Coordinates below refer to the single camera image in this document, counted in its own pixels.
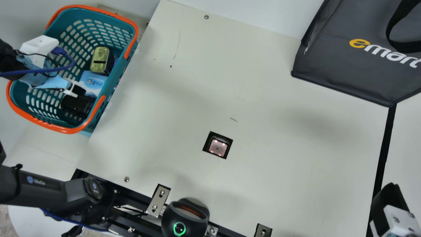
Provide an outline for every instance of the black shopping bag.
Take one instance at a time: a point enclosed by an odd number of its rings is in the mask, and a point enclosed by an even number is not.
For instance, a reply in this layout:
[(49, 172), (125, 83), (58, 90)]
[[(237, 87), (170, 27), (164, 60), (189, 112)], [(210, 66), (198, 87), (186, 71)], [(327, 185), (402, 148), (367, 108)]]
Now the black shopping bag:
[(292, 76), (383, 106), (421, 92), (421, 0), (325, 0)]

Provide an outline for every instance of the emart logo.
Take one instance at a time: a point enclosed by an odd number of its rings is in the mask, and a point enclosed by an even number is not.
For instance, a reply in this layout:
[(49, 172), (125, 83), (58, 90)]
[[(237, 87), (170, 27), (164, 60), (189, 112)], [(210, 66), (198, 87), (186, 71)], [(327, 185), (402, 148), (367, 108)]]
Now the emart logo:
[(379, 45), (370, 44), (370, 42), (363, 40), (363, 39), (354, 39), (349, 42), (349, 45), (354, 48), (364, 48), (364, 51), (370, 52), (372, 50), (372, 54), (377, 55), (380, 51), (380, 57), (386, 57), (390, 61), (400, 62), (402, 64), (409, 63), (409, 66), (413, 68), (417, 68), (417, 63), (421, 62), (421, 59), (417, 59), (415, 57), (407, 57), (405, 54), (399, 52), (392, 52), (392, 50), (388, 48), (384, 48)]

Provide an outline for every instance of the black mark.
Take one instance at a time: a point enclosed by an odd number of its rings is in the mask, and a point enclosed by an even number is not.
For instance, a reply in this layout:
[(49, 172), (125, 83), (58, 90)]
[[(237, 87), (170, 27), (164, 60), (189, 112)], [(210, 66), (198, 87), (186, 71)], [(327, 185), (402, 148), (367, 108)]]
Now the black mark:
[(176, 54), (174, 55), (173, 59), (176, 58), (177, 52), (179, 51), (180, 39), (181, 39), (181, 30), (180, 30), (180, 33), (179, 33), (179, 43), (177, 44)]

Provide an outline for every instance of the bag handle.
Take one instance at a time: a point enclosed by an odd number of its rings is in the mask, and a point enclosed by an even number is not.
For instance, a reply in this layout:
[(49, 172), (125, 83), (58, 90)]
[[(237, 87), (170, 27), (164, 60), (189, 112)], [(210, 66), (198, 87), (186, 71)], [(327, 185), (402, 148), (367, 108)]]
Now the bag handle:
[(412, 42), (393, 41), (390, 39), (390, 32), (392, 31), (393, 27), (400, 20), (406, 17), (412, 11), (412, 9), (414, 9), (420, 2), (421, 0), (402, 0), (386, 28), (386, 37), (390, 45), (393, 48), (395, 48), (398, 52), (401, 52), (403, 54), (421, 52), (421, 40)]

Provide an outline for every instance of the basket handle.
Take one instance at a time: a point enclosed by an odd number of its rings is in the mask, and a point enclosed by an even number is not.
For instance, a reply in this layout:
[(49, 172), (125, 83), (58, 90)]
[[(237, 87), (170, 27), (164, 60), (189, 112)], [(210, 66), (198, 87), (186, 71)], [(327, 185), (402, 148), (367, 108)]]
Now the basket handle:
[(53, 23), (53, 21), (57, 18), (57, 16), (62, 11), (66, 10), (68, 8), (83, 8), (83, 9), (87, 9), (87, 10), (90, 10), (90, 11), (96, 11), (96, 12), (99, 12), (99, 13), (102, 13), (102, 14), (105, 14), (105, 15), (112, 16), (114, 18), (117, 18), (117, 19), (119, 19), (119, 20), (121, 20), (123, 22), (129, 23), (131, 26), (133, 26), (133, 28), (135, 30), (134, 37), (133, 37), (132, 41), (130, 42), (130, 44), (127, 46), (126, 52), (124, 53), (124, 58), (125, 59), (128, 59), (129, 58), (130, 52), (131, 52), (131, 50), (132, 50), (132, 48), (133, 48), (133, 46), (134, 46), (134, 44), (136, 42), (137, 35), (139, 33), (139, 29), (138, 29), (136, 23), (134, 23), (132, 20), (130, 20), (128, 18), (125, 18), (123, 16), (120, 16), (120, 15), (117, 15), (115, 13), (112, 13), (112, 12), (109, 12), (109, 11), (105, 11), (105, 10), (102, 10), (102, 9), (99, 9), (99, 8), (95, 8), (95, 7), (91, 7), (91, 6), (86, 6), (86, 5), (69, 5), (69, 6), (62, 7), (58, 11), (56, 11), (56, 13), (53, 15), (53, 17), (48, 22), (47, 27), (45, 27), (45, 29), (48, 29), (48, 27), (51, 25), (51, 23)]
[(32, 123), (35, 123), (37, 125), (40, 125), (44, 128), (48, 128), (50, 130), (56, 131), (56, 132), (61, 132), (61, 133), (66, 133), (66, 134), (74, 134), (74, 133), (78, 133), (82, 130), (84, 130), (92, 121), (92, 119), (95, 117), (96, 112), (98, 111), (98, 109), (101, 107), (102, 103), (105, 101), (106, 96), (102, 95), (98, 102), (96, 103), (95, 107), (92, 109), (91, 111), (91, 115), (89, 116), (89, 118), (87, 118), (85, 120), (85, 122), (81, 125), (79, 125), (78, 127), (75, 128), (67, 128), (67, 127), (62, 127), (59, 125), (55, 125), (55, 124), (50, 124), (47, 123), (41, 119), (35, 118), (34, 116), (28, 114), (27, 112), (23, 111), (22, 109), (20, 109), (19, 107), (17, 107), (11, 97), (10, 97), (10, 88), (12, 87), (12, 81), (9, 81), (9, 83), (7, 84), (6, 87), (6, 97), (7, 97), (7, 102), (9, 102), (10, 107), (13, 109), (13, 111), (15, 111), (17, 114), (19, 114), (20, 116), (26, 118), (27, 120), (31, 121)]

